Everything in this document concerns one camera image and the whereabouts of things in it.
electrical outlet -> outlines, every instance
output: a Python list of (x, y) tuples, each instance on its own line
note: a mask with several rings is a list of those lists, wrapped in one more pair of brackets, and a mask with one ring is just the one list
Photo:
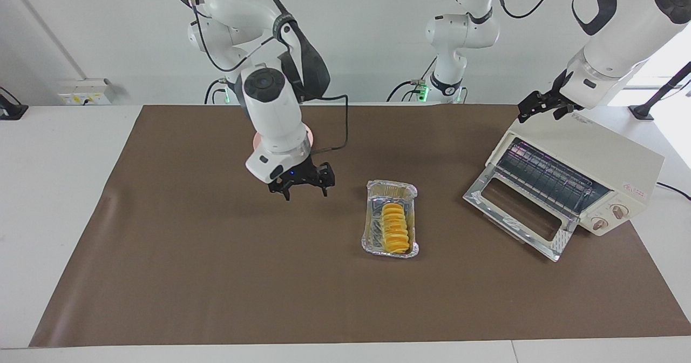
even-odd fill
[(104, 79), (63, 80), (58, 95), (65, 105), (111, 105), (113, 88)]

toaster oven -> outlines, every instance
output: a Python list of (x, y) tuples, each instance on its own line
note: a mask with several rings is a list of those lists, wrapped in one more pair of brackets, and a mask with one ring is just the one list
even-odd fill
[[(464, 199), (516, 239), (559, 260), (578, 225), (601, 236), (646, 208), (664, 158), (580, 114), (536, 115), (508, 129)], [(486, 197), (492, 181), (557, 218), (539, 234)]]

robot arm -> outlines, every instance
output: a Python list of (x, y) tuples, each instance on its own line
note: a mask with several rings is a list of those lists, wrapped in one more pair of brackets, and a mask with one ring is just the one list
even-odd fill
[(493, 18), (492, 0), (458, 0), (465, 14), (435, 16), (426, 28), (426, 37), (437, 51), (435, 69), (425, 81), (430, 87), (427, 100), (452, 102), (460, 93), (468, 64), (463, 48), (488, 48), (499, 38), (499, 23)]
[[(279, 0), (190, 1), (202, 3), (208, 16), (190, 27), (190, 40), (223, 70), (228, 90), (261, 136), (247, 169), (286, 200), (295, 184), (318, 186), (326, 196), (335, 176), (328, 163), (314, 166), (299, 104), (321, 97), (330, 77), (294, 16)], [(287, 51), (259, 65), (240, 63), (247, 53), (235, 46), (259, 38), (265, 29)]]
[(590, 40), (556, 78), (550, 92), (532, 92), (518, 104), (520, 122), (555, 110), (560, 119), (573, 110), (606, 105), (639, 66), (691, 20), (691, 0), (595, 0), (597, 15), (573, 0), (573, 15)]

aluminum foil tray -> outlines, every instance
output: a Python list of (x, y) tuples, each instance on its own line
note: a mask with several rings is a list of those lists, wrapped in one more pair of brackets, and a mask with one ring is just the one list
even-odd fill
[[(417, 255), (419, 246), (415, 241), (415, 197), (417, 189), (412, 184), (383, 180), (367, 183), (367, 216), (365, 233), (362, 235), (362, 247), (365, 251), (373, 255), (400, 259), (410, 259)], [(410, 248), (404, 254), (387, 252), (383, 246), (380, 217), (383, 206), (388, 203), (398, 203), (404, 209), (410, 243)]]

green light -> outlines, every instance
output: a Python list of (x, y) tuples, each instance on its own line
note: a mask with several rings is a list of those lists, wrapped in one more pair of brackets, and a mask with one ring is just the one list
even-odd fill
[(420, 102), (427, 102), (427, 95), (429, 95), (430, 88), (424, 86), (422, 88), (422, 94), (420, 95)]

